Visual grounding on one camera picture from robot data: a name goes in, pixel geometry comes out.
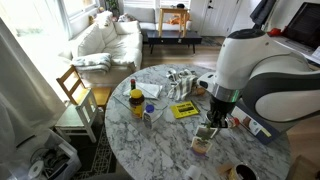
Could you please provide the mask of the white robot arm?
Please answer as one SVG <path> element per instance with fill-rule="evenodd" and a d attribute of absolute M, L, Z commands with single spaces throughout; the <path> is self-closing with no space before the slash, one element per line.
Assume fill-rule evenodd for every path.
<path fill-rule="evenodd" d="M 224 40 L 216 70 L 197 79 L 211 95 L 209 125 L 223 128 L 238 101 L 271 122 L 306 120 L 320 113 L 320 71 L 299 52 L 260 29 L 242 29 Z"/>

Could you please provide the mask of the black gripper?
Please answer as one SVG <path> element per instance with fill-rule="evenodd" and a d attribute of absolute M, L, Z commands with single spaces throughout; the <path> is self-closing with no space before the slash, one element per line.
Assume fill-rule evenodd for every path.
<path fill-rule="evenodd" d="M 228 125 L 225 118 L 234 106 L 234 102 L 224 102 L 212 96 L 210 99 L 210 110 L 207 112 L 210 126 L 212 128 L 227 128 Z"/>

